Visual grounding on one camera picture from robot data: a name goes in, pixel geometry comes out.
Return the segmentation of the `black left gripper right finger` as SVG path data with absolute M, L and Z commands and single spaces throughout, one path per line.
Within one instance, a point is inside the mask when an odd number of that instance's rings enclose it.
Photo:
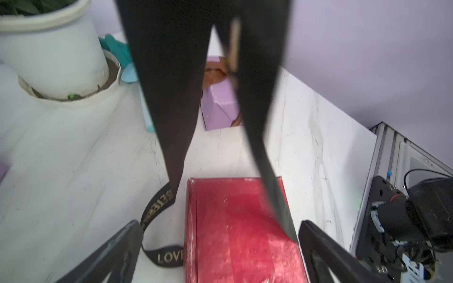
M 298 232 L 306 272 L 311 283 L 380 283 L 369 271 L 312 221 L 303 221 Z

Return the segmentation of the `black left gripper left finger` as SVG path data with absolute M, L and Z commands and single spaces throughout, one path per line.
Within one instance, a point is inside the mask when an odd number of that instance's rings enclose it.
M 58 282 L 130 283 L 142 240 L 142 227 L 132 220 Z

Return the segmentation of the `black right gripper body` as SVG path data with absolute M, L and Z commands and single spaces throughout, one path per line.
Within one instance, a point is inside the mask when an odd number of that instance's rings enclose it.
M 439 254 L 453 250 L 453 180 L 430 178 L 403 193 L 372 180 L 356 258 L 384 283 L 441 279 Z

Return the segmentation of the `red gift box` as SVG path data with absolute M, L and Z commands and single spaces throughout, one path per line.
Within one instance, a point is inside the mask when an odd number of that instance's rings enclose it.
M 184 269 L 188 283 L 308 282 L 259 178 L 188 180 Z

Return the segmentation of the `black lettered ribbon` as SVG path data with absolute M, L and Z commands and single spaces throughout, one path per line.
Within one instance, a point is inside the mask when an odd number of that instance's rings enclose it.
M 289 206 L 263 140 L 284 53 L 290 1 L 118 1 L 116 5 L 169 178 L 145 208 L 142 229 L 176 201 L 215 28 L 274 218 L 296 241 Z

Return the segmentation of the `large purple gift box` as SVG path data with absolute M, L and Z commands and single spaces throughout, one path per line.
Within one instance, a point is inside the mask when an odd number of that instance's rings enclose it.
M 3 178 L 5 178 L 6 174 L 8 173 L 10 166 L 6 163 L 0 161 L 0 182 L 2 182 Z

